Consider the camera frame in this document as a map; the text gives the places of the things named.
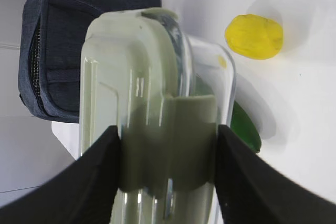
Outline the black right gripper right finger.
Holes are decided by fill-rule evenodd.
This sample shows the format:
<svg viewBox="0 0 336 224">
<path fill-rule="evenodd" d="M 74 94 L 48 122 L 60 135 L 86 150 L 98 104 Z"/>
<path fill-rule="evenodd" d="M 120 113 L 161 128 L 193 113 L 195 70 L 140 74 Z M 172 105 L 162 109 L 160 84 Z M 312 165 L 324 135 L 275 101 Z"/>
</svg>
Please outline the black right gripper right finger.
<svg viewBox="0 0 336 224">
<path fill-rule="evenodd" d="M 335 204 L 277 172 L 219 125 L 215 178 L 224 223 L 335 223 Z"/>
</svg>

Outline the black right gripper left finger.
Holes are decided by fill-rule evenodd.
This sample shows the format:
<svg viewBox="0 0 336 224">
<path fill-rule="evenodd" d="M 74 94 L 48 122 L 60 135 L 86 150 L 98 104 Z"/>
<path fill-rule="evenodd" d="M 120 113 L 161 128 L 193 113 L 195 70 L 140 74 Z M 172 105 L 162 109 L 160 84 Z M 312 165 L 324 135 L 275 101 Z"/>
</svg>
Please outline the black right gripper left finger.
<svg viewBox="0 0 336 224">
<path fill-rule="evenodd" d="M 109 223 L 120 175 L 120 139 L 109 126 L 56 177 L 1 208 L 1 223 Z"/>
</svg>

